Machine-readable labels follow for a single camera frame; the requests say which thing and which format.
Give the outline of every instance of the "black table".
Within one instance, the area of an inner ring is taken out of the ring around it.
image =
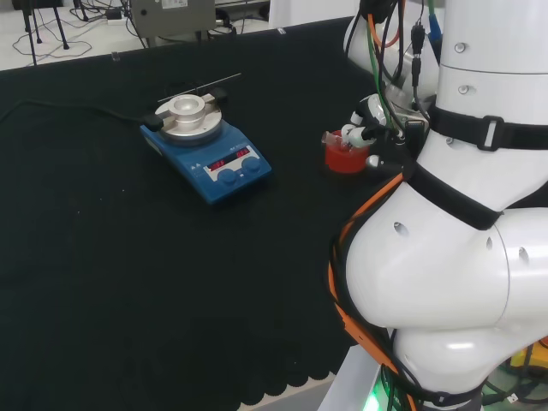
[[[0,124],[0,409],[232,410],[338,370],[352,342],[322,282],[328,242],[372,193],[321,167],[322,133],[374,91],[345,62],[347,26],[0,74],[0,111],[142,116],[242,72],[224,118],[273,168],[210,207],[135,126],[38,107]]]

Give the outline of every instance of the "metal rod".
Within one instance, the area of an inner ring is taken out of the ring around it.
[[[185,92],[180,92],[180,93],[178,93],[178,94],[175,94],[174,96],[169,96],[169,97],[166,97],[166,98],[162,98],[161,100],[158,100],[158,102],[159,102],[159,103],[163,103],[164,101],[171,100],[172,98],[177,97],[177,96],[181,96],[182,94],[189,94],[190,92],[194,92],[194,91],[197,92],[200,88],[213,86],[213,85],[215,85],[215,84],[222,83],[223,81],[230,80],[230,79],[234,79],[235,77],[238,77],[239,75],[241,75],[241,73],[234,74],[234,75],[231,75],[231,76],[229,76],[229,77],[225,77],[225,78],[223,78],[223,79],[221,79],[221,80],[213,81],[212,83],[209,83],[209,84],[204,84],[203,86],[191,88],[190,90],[187,90],[187,91],[185,91]]]
[[[42,44],[42,39],[40,38],[40,33],[38,33],[38,23],[36,22],[36,9],[31,4],[31,10],[33,11],[33,19],[34,19],[34,31],[36,31],[36,43],[39,45]]]
[[[57,25],[59,26],[59,32],[61,33],[61,39],[63,40],[63,49],[68,50],[69,49],[69,43],[67,43],[67,39],[65,38],[65,32],[63,31],[63,26],[61,25],[61,19],[59,18],[59,13],[57,13],[57,6],[53,6],[53,13],[55,14],[55,18],[57,20]]]
[[[34,52],[33,31],[31,30],[31,23],[28,18],[27,10],[23,9],[23,19],[25,19],[25,28],[28,31],[28,40],[31,42],[31,52],[33,54],[33,63],[36,66],[36,53]]]

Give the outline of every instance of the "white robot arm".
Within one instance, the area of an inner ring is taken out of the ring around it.
[[[395,354],[422,388],[460,394],[548,335],[548,210],[509,210],[548,182],[539,144],[548,147],[548,2],[446,3],[441,64],[423,51],[420,98],[436,93],[441,113],[417,160],[423,176],[402,182],[355,233],[345,274],[359,314],[398,329]],[[419,15],[408,2],[406,21]],[[366,42],[360,18],[349,56],[371,71]],[[386,52],[390,71],[396,48]],[[397,108],[410,101],[407,82],[392,94]],[[493,222],[474,226],[442,189],[460,196],[464,214]]]

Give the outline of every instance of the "power cord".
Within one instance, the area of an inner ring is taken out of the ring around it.
[[[243,11],[243,22],[241,24],[241,33],[243,34],[243,28],[246,26],[246,13],[247,13],[247,2],[249,0],[246,0],[246,4],[244,5],[244,11]]]
[[[527,376],[527,369],[529,368],[532,355],[533,355],[533,345],[530,345],[529,347],[527,347],[523,368],[521,369],[521,372],[514,386],[512,386],[512,388],[510,388],[507,391],[502,391],[496,386],[494,386],[493,384],[489,383],[487,386],[491,388],[492,390],[494,390],[495,392],[497,392],[497,394],[490,394],[488,396],[484,396],[483,399],[481,400],[481,404],[484,406],[496,404],[497,402],[504,401],[504,399],[508,398],[512,394],[515,394],[515,392],[521,386],[521,381]]]
[[[120,3],[122,3],[122,7],[123,7],[125,15],[126,15],[126,29],[128,30],[128,32],[131,35],[139,38],[139,41],[140,41],[141,45],[143,46],[143,49],[145,49],[146,48],[145,42],[143,41],[142,37],[140,36],[139,32],[137,31],[137,27],[134,24],[133,15],[131,13],[131,4],[129,3],[129,1],[130,0],[126,0],[126,2],[124,2],[124,0],[120,0]],[[135,34],[131,33],[131,31],[129,30],[128,21],[131,23],[131,26],[134,28]]]
[[[99,114],[103,114],[105,116],[114,117],[123,122],[132,122],[137,124],[143,123],[143,120],[141,118],[124,116],[123,114],[116,113],[115,111],[104,109],[103,107],[98,107],[95,105],[52,103],[49,101],[41,101],[41,100],[35,100],[30,98],[30,99],[20,100],[17,103],[15,103],[15,105],[13,105],[10,109],[6,110],[0,116],[0,124],[3,121],[5,121],[15,110],[17,110],[18,108],[24,105],[37,105],[38,107],[47,107],[47,108],[62,109],[62,110],[91,110]]]
[[[52,22],[55,21],[56,19],[53,19],[53,20],[51,20],[51,21],[48,21],[47,23],[44,23],[44,18],[42,17],[42,14],[40,13],[40,11],[39,11],[39,15],[40,15],[40,18],[41,18],[41,20],[42,20],[42,24],[39,26],[39,28],[40,28],[40,27],[45,27],[45,29],[46,29],[48,32],[50,32],[50,33],[53,35],[53,37],[54,37],[57,41],[61,42],[61,40],[60,40],[60,39],[59,39],[59,38],[58,38],[58,37],[57,37],[57,36],[56,36],[56,35],[47,27],[48,24],[52,23]],[[68,24],[69,24],[70,26],[76,27],[76,28],[83,28],[84,26],[87,26],[87,24],[84,24],[84,25],[82,25],[81,27],[77,27],[77,26],[73,26],[73,25],[70,24],[70,23],[68,23]],[[34,34],[34,33],[36,33],[36,29],[34,29],[34,30],[31,31],[31,34]],[[31,55],[32,55],[32,53],[25,53],[24,51],[21,51],[21,50],[19,50],[19,48],[17,48],[17,45],[19,44],[19,42],[20,42],[23,38],[25,38],[25,37],[27,37],[27,36],[28,36],[28,33],[23,34],[22,36],[20,36],[20,37],[11,45],[19,54],[21,54],[21,55],[23,55],[23,56],[31,56]],[[67,43],[70,44],[70,45],[74,45],[74,44],[86,44],[86,45],[88,45],[88,49],[82,51],[80,54],[65,54],[65,55],[62,55],[62,56],[54,56],[54,55],[52,54],[52,53],[53,53],[53,51],[52,51],[51,53],[46,53],[46,54],[35,54],[35,56],[36,56],[36,57],[51,57],[51,58],[80,57],[80,56],[83,56],[84,54],[86,54],[89,50],[91,50],[91,49],[93,48],[92,45],[90,45],[89,43],[87,43],[86,41],[83,41],[83,40],[81,40],[81,41],[67,41]]]
[[[425,0],[422,0],[422,7],[424,9]],[[419,77],[420,77],[420,54],[422,53],[422,48],[425,44],[426,30],[422,26],[422,22],[419,19],[413,28],[411,29],[411,46],[413,47],[413,61],[411,63],[411,75],[412,75],[412,86],[413,86],[413,97],[414,103],[417,105],[420,114],[431,124],[430,116],[422,106],[422,103],[419,99]]]

